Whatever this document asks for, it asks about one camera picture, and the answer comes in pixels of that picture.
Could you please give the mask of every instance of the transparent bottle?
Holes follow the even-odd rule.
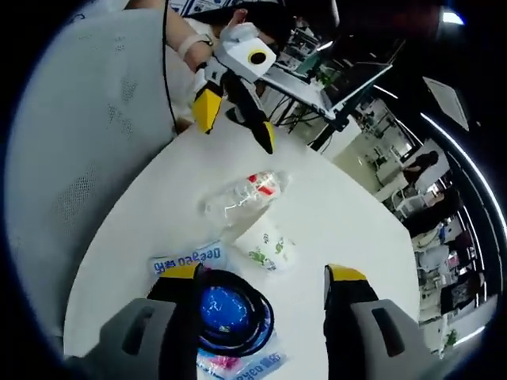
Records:
[[[204,213],[216,226],[233,226],[280,197],[289,181],[286,172],[264,171],[253,174],[206,199]]]

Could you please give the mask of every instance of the white table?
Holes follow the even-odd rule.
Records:
[[[270,156],[250,131],[220,116],[210,135],[190,129],[168,145],[98,230],[69,299],[65,353],[84,355],[113,314],[147,294],[153,283],[148,257],[192,249],[211,237],[197,206],[206,194],[263,169],[283,169],[293,176],[268,213],[295,242],[299,255],[289,273],[268,279],[261,268],[234,255],[243,276],[273,304],[276,331],[291,358],[271,378],[327,378],[325,264],[361,270],[380,298],[392,299],[417,321],[414,253],[398,220],[298,139],[276,131]]]

